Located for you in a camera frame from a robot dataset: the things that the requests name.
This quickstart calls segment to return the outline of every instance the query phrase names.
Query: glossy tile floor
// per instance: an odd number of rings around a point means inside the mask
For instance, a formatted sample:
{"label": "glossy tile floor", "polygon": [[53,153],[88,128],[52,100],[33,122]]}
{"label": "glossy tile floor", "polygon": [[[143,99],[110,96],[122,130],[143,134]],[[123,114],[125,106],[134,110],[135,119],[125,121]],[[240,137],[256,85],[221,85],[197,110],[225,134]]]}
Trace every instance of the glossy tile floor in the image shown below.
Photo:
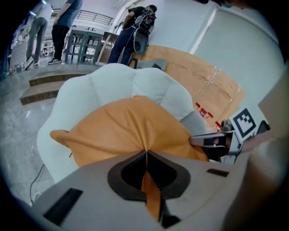
{"label": "glossy tile floor", "polygon": [[[36,146],[37,132],[49,117],[55,99],[22,106],[19,97],[29,88],[28,81],[36,73],[57,69],[94,71],[96,68],[89,65],[51,65],[23,71],[0,81],[0,168],[11,192],[28,204],[30,184],[43,165]],[[44,167],[33,184],[32,199],[36,192],[41,193],[53,184],[50,173]]]}

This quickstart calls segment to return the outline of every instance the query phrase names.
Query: white chair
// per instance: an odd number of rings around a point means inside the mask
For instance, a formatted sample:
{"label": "white chair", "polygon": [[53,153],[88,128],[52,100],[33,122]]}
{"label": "white chair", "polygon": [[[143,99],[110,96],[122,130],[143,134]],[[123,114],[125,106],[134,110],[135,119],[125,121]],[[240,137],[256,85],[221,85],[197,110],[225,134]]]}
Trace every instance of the white chair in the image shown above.
{"label": "white chair", "polygon": [[57,95],[52,113],[37,135],[40,156],[58,182],[78,168],[70,149],[54,141],[55,129],[71,130],[95,109],[135,95],[148,96],[178,120],[193,111],[189,92],[157,68],[132,69],[108,64],[91,74],[67,80]]}

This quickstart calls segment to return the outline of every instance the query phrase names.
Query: railing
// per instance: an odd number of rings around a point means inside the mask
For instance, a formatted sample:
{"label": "railing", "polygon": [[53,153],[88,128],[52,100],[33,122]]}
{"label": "railing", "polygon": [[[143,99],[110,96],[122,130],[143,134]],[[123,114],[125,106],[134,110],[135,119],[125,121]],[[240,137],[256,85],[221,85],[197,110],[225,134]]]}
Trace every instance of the railing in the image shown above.
{"label": "railing", "polygon": [[[51,18],[55,18],[59,11],[60,9],[54,9],[53,10],[54,13],[52,14],[53,16],[51,16]],[[86,10],[79,11],[75,19],[88,20],[88,21],[104,24],[107,26],[109,26],[111,21],[113,20],[113,18],[105,16],[103,14],[97,14],[97,13],[86,11]]]}
{"label": "railing", "polygon": [[35,16],[33,16],[33,15],[29,15],[29,16],[28,16],[28,19],[27,19],[27,23],[26,23],[26,25],[28,25],[28,24],[32,24],[32,22],[33,22],[34,19],[35,19]]}

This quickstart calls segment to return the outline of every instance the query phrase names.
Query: cardboard sheet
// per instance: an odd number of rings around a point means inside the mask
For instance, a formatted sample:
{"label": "cardboard sheet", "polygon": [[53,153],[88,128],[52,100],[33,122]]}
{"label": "cardboard sheet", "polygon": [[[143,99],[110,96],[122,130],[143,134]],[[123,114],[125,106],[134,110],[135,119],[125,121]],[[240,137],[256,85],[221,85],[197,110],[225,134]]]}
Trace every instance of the cardboard sheet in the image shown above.
{"label": "cardboard sheet", "polygon": [[209,128],[217,128],[228,119],[245,97],[241,86],[218,67],[195,55],[164,47],[149,45],[143,56],[134,54],[139,60],[165,59],[165,72],[181,83],[191,94],[194,108],[204,117]]}

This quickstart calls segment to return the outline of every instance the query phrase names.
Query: stair step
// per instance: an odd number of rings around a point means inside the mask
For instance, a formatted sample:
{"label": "stair step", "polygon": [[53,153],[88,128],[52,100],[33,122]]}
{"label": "stair step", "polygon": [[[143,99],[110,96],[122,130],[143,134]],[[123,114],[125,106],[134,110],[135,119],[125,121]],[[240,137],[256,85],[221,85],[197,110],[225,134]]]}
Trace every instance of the stair step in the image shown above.
{"label": "stair step", "polygon": [[55,70],[45,73],[36,74],[31,80],[29,80],[30,86],[36,86],[44,83],[51,83],[56,81],[66,81],[73,77],[83,76],[89,74],[88,71],[67,71],[67,70]]}
{"label": "stair step", "polygon": [[56,98],[59,89],[65,81],[43,83],[28,88],[20,97],[22,105],[45,99]]}

